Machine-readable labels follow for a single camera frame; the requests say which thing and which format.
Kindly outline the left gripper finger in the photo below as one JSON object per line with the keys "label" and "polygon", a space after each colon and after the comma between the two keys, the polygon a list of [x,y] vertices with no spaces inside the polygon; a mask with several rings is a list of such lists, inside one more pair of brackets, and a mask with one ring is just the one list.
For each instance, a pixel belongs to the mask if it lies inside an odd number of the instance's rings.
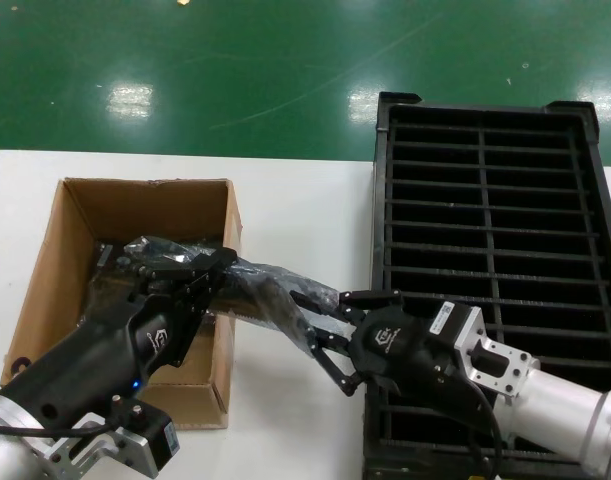
{"label": "left gripper finger", "polygon": [[206,278],[218,279],[238,259],[237,253],[225,247],[203,251],[195,256],[181,255],[178,260],[172,255],[158,255],[139,261],[134,272],[146,281],[189,282]]}
{"label": "left gripper finger", "polygon": [[190,280],[182,283],[176,292],[176,305],[191,317],[202,317],[223,283],[223,273],[196,272]]}

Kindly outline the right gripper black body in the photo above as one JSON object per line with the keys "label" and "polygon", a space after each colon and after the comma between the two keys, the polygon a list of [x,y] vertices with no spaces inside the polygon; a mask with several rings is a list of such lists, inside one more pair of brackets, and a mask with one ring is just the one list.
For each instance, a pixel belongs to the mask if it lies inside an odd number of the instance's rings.
{"label": "right gripper black body", "polygon": [[398,395],[463,392],[454,347],[431,333],[431,324],[398,305],[368,312],[349,342],[356,371]]}

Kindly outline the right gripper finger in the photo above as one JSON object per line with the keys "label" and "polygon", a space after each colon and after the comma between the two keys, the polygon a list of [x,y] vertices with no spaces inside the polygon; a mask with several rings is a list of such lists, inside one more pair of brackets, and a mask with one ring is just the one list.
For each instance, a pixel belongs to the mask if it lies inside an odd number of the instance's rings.
{"label": "right gripper finger", "polygon": [[317,327],[309,327],[306,338],[309,352],[318,365],[347,397],[353,396],[358,388],[358,374],[346,375],[327,354],[327,351],[331,351],[349,357],[349,340]]}
{"label": "right gripper finger", "polygon": [[338,321],[359,325],[368,312],[403,304],[403,296],[399,290],[361,290],[334,293],[330,300],[316,299],[295,290],[290,296],[299,306],[310,312],[328,316]]}

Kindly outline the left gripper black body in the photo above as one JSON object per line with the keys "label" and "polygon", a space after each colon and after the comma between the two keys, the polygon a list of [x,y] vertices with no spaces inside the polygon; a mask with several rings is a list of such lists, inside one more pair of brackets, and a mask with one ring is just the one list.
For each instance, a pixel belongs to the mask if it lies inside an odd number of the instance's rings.
{"label": "left gripper black body", "polygon": [[94,310],[80,327],[0,389],[48,431],[88,413],[110,414],[112,397],[133,398],[163,366],[189,351],[205,303],[167,294],[127,297]]}

